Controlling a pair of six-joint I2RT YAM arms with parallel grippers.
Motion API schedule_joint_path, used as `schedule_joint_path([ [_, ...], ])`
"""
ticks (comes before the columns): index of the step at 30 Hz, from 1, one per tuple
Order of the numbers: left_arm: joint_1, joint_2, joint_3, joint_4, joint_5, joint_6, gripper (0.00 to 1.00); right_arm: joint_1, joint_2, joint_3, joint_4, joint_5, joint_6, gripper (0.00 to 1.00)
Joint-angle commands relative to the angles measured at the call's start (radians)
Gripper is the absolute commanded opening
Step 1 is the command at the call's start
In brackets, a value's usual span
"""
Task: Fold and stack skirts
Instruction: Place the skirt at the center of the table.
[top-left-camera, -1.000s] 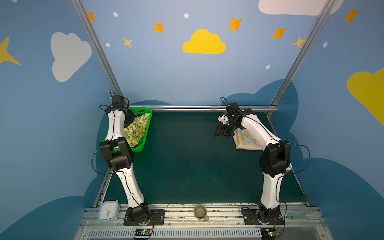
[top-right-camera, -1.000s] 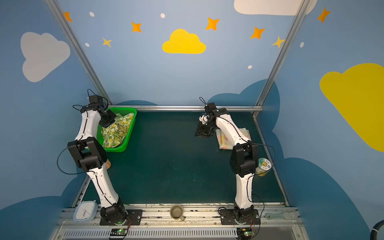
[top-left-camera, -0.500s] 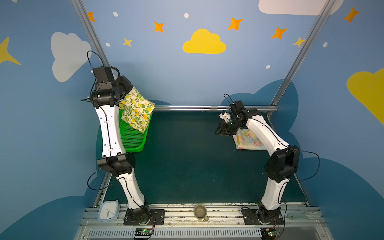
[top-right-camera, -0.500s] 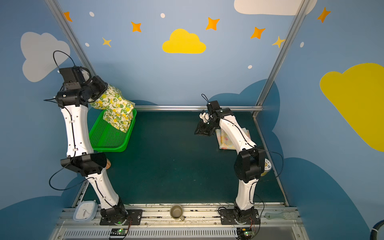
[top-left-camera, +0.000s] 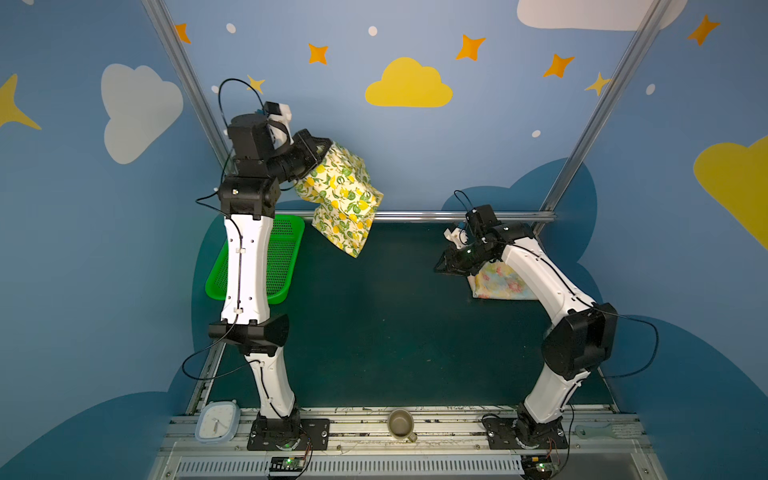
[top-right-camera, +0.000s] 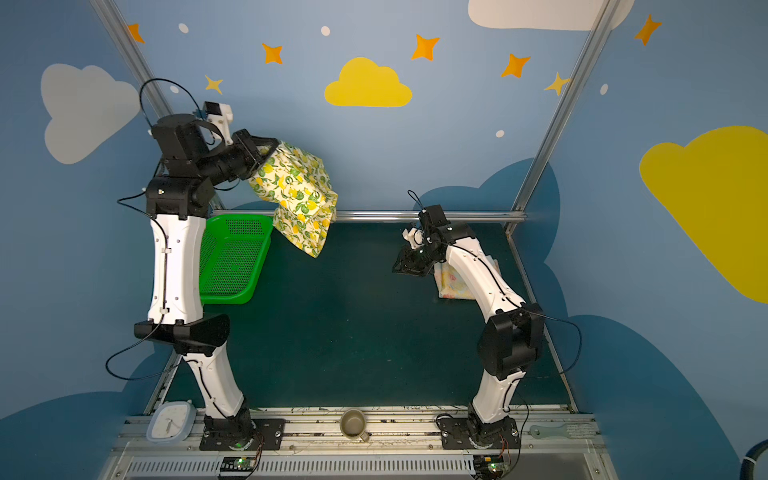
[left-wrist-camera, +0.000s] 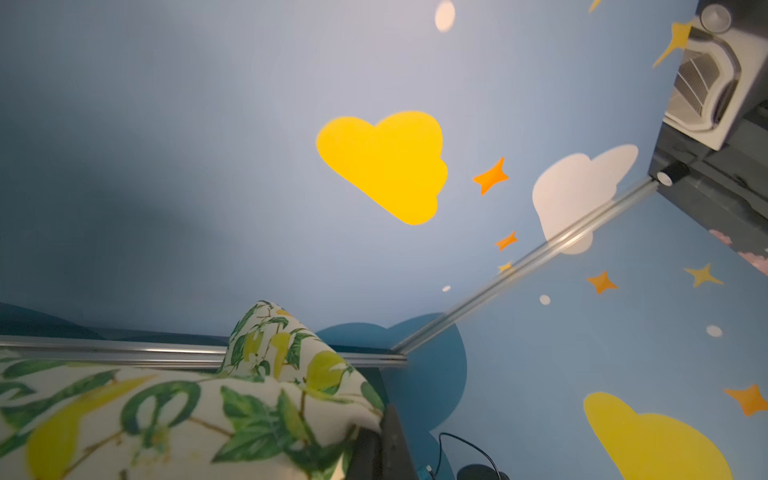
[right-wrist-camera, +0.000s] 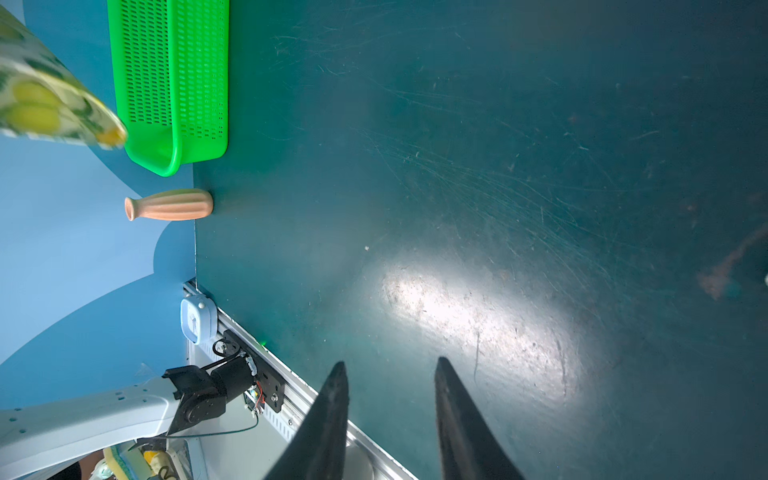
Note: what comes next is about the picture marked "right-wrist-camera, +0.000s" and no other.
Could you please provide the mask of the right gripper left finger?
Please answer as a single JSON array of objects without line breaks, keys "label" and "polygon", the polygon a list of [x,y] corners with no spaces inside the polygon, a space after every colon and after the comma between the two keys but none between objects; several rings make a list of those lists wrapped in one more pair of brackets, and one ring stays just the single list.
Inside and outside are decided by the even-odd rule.
[{"label": "right gripper left finger", "polygon": [[337,362],[294,438],[265,479],[342,479],[348,430],[349,385]]}]

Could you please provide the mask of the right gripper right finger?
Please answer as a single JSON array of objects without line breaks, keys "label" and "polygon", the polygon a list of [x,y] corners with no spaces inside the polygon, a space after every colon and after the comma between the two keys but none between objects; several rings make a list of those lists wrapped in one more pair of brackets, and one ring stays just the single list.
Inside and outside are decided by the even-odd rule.
[{"label": "right gripper right finger", "polygon": [[521,480],[446,357],[438,359],[434,385],[442,477]]}]

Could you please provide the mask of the lemon print skirt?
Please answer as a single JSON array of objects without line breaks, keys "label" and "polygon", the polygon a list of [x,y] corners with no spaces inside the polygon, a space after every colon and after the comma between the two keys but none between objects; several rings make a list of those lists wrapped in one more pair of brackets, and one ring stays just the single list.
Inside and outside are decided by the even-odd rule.
[{"label": "lemon print skirt", "polygon": [[1,9],[1,132],[121,148],[127,129],[27,27]]}]

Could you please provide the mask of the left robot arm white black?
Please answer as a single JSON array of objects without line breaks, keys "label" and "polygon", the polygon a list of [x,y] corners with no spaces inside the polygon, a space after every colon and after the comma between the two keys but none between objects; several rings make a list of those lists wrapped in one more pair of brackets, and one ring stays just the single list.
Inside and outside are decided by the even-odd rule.
[{"label": "left robot arm white black", "polygon": [[172,435],[222,416],[257,383],[246,354],[173,368],[145,383],[1,412],[1,477],[18,479],[101,447]]}]

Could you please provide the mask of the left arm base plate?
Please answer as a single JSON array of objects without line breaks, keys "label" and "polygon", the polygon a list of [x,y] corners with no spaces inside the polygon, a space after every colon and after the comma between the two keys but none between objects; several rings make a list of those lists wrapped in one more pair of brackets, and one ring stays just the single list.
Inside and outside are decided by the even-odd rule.
[{"label": "left arm base plate", "polygon": [[251,361],[252,385],[256,387],[259,400],[275,413],[280,413],[285,401],[287,381],[267,359],[266,350],[260,344],[241,338],[235,330],[224,329],[221,334],[225,345],[221,353],[229,356],[232,350],[233,353],[243,353]]}]

